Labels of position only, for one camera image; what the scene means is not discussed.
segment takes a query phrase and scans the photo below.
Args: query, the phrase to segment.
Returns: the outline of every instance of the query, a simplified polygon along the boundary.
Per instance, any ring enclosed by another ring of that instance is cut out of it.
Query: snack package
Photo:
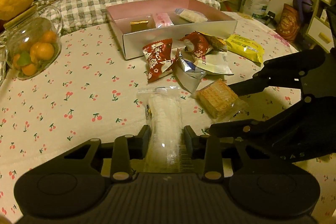
[[[257,42],[241,37],[237,34],[232,34],[226,39],[227,50],[245,57],[253,62],[262,63],[264,48]]]
[[[247,107],[247,103],[239,99],[222,79],[196,91],[194,97],[216,122],[230,121],[236,113]]]
[[[180,41],[187,47],[188,52],[192,52],[196,57],[202,57],[213,49],[205,37],[195,31],[187,34]]]
[[[207,74],[233,75],[227,63],[227,52],[212,51],[201,57],[193,57],[194,65],[207,71]]]
[[[202,13],[184,8],[177,8],[175,10],[175,14],[192,23],[201,23],[208,21],[207,17]]]
[[[167,13],[153,14],[152,17],[156,28],[174,25]]]
[[[208,43],[216,50],[221,51],[221,52],[226,52],[227,51],[227,45],[224,39],[219,38],[219,37],[213,37],[209,34],[198,32],[202,34],[205,39],[208,41]]]
[[[206,76],[206,71],[196,67],[193,62],[187,60],[184,56],[186,53],[177,50],[176,55],[176,66],[174,68],[174,74],[178,78],[180,84],[190,93],[196,91],[198,85],[200,84],[201,79]]]
[[[170,74],[175,65],[175,59],[170,57],[173,39],[165,39],[148,44],[142,48],[149,64],[148,83]]]
[[[138,32],[147,29],[148,20],[131,21],[131,32]]]
[[[152,130],[144,172],[180,172],[183,129],[180,93],[181,89],[175,86],[138,91],[137,98],[146,107],[147,124]]]

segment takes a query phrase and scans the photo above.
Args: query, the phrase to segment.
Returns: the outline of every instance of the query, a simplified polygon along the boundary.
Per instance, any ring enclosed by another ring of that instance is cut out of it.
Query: red candy wrapper
[[[196,31],[187,34],[180,41],[186,45],[188,52],[192,52],[198,58],[205,56],[213,49],[206,38]]]
[[[171,59],[173,39],[165,39],[148,44],[142,48],[149,64],[148,83],[154,82],[171,73],[175,59]]]

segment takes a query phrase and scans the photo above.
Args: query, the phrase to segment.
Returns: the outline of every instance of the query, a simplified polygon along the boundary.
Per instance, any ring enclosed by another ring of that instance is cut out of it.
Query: screw
[[[243,131],[244,131],[245,133],[249,132],[250,129],[251,129],[250,126],[244,126],[244,127],[243,127]]]
[[[204,174],[204,176],[209,180],[219,180],[222,174],[217,171],[209,171]]]
[[[115,180],[127,180],[129,178],[129,174],[126,172],[115,172],[112,177]]]
[[[305,99],[304,99],[305,103],[310,103],[311,102],[311,97],[307,96]]]

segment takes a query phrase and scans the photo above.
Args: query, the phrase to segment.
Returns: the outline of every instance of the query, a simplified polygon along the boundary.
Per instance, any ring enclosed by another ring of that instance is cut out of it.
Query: green leaf
[[[21,52],[21,55],[19,59],[17,60],[17,64],[20,67],[22,67],[22,66],[26,66],[31,63],[32,63],[32,60],[30,59],[29,52],[26,52],[26,51]]]

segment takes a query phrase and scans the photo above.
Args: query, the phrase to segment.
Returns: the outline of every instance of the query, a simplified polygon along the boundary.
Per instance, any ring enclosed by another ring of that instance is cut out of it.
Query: pink gift box
[[[201,12],[208,21],[189,23],[174,13],[177,8]],[[126,60],[143,56],[142,47],[162,39],[172,38],[173,48],[183,47],[179,39],[193,31],[226,39],[235,32],[237,25],[235,19],[198,0],[140,0],[109,6],[106,10]],[[167,13],[175,25],[155,28],[152,15],[157,13]],[[148,29],[131,32],[130,22],[143,20],[149,21]]]

